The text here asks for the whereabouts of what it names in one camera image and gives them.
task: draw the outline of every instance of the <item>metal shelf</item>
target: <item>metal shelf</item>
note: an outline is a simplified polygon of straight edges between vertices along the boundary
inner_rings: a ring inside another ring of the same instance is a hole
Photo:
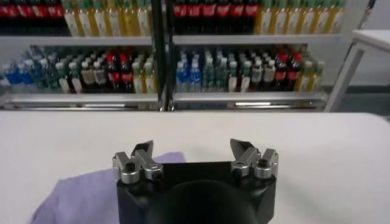
[[[335,43],[340,35],[174,35],[178,45]]]
[[[151,37],[0,37],[1,45],[151,46]]]

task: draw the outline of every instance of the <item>water bottle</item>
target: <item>water bottle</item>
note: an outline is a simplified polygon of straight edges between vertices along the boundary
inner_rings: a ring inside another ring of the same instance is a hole
[[[19,78],[26,86],[25,89],[26,93],[37,93],[38,92],[37,86],[34,84],[34,81],[32,80],[32,77],[26,68],[26,65],[24,63],[19,63],[18,68],[19,68]]]
[[[190,92],[191,93],[200,92],[200,70],[199,70],[199,65],[197,60],[193,60],[190,77],[191,77]]]

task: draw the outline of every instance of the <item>purple cloth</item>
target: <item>purple cloth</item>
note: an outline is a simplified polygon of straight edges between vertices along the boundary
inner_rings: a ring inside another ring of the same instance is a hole
[[[184,163],[180,152],[156,157],[158,163]],[[59,180],[34,212],[31,224],[117,224],[118,204],[112,169]]]

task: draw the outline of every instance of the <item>white table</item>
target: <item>white table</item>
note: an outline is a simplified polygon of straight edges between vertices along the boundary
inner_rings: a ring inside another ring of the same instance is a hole
[[[379,57],[390,54],[390,30],[354,30],[352,36],[353,44],[329,95],[325,112],[337,111],[364,54]]]
[[[0,223],[26,223],[58,179],[154,155],[231,161],[230,138],[279,153],[271,223],[388,223],[390,125],[371,114],[0,112]]]

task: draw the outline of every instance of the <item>beverage shelf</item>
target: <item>beverage shelf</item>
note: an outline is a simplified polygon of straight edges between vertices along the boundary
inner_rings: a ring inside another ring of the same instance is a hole
[[[174,35],[177,45],[335,43],[340,35]]]
[[[151,37],[0,37],[1,45],[151,46]]]

